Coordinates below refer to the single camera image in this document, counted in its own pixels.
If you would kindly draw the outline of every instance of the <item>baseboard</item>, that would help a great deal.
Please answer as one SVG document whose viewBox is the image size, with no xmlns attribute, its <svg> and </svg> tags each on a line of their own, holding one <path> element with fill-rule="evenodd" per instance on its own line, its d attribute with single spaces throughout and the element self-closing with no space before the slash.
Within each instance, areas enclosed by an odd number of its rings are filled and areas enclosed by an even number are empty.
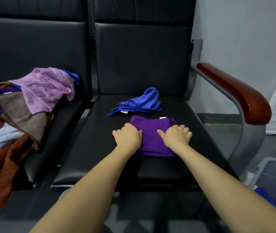
<svg viewBox="0 0 276 233">
<path fill-rule="evenodd" d="M 241 124 L 240 114 L 197 113 L 202 123 L 207 124 Z"/>
</svg>

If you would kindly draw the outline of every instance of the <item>floor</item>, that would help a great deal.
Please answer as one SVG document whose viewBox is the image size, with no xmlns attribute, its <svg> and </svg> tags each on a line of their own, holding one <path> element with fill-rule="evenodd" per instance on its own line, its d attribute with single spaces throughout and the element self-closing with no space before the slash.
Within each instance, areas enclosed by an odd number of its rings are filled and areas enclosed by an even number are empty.
<svg viewBox="0 0 276 233">
<path fill-rule="evenodd" d="M 68 141 L 68 147 L 74 140 L 82 121 L 83 118 Z M 228 158 L 237 143 L 241 126 L 232 124 L 205 126 L 223 155 Z M 265 137 L 260 151 L 249 164 L 247 171 L 255 172 L 257 165 L 267 156 L 276 157 L 276 136 Z M 28 232 L 34 226 L 61 194 L 50 191 L 50 185 L 56 174 L 57 171 L 49 172 L 43 183 L 35 190 L 12 193 L 7 205 L 0 210 L 0 233 Z M 105 224 L 115 233 L 207 233 L 208 230 L 203 222 L 192 220 L 203 200 L 202 193 L 115 193 Z"/>
</svg>

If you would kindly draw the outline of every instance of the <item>black chair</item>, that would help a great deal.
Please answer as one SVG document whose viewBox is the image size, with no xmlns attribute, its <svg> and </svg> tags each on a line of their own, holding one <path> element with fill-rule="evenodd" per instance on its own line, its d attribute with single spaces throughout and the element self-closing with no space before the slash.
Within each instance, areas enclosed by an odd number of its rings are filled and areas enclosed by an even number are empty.
<svg viewBox="0 0 276 233">
<path fill-rule="evenodd" d="M 118 102 L 159 91 L 160 112 L 136 113 L 147 119 L 174 118 L 193 132 L 190 145 L 238 178 L 260 148 L 271 110 L 255 89 L 199 63 L 202 40 L 191 41 L 196 0 L 93 0 L 99 96 L 52 189 L 74 185 L 116 146 L 112 131 L 132 114 L 106 115 Z M 187 103 L 196 74 L 223 92 L 238 107 L 243 131 L 230 160 L 222 156 L 197 115 Z M 131 157 L 116 191 L 199 191 L 179 157 Z"/>
<path fill-rule="evenodd" d="M 31 151 L 16 175 L 17 189 L 42 180 L 91 99 L 87 36 L 83 0 L 0 0 L 0 82 L 21 78 L 35 67 L 64 68 L 82 81 L 73 101 L 57 104 L 40 151 Z"/>
</svg>

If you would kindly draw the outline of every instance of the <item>gray-brown cloth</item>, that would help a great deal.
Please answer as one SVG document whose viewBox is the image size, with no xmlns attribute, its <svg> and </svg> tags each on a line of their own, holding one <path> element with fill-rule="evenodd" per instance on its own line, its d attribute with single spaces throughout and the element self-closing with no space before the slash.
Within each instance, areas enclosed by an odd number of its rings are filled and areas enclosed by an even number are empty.
<svg viewBox="0 0 276 233">
<path fill-rule="evenodd" d="M 53 118 L 52 113 L 37 113 L 33 115 L 26 105 L 22 92 L 0 96 L 1 116 L 11 126 L 29 134 L 34 141 L 32 148 L 39 149 L 44 132 Z"/>
</svg>

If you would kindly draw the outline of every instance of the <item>wooden armrest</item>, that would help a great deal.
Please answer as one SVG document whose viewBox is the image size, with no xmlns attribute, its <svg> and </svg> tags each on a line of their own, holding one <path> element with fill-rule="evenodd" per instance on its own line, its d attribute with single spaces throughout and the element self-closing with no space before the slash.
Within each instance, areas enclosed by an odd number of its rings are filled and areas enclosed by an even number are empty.
<svg viewBox="0 0 276 233">
<path fill-rule="evenodd" d="M 247 124 L 268 124 L 272 111 L 260 92 L 209 63 L 198 63 L 196 68 L 239 102 Z"/>
</svg>

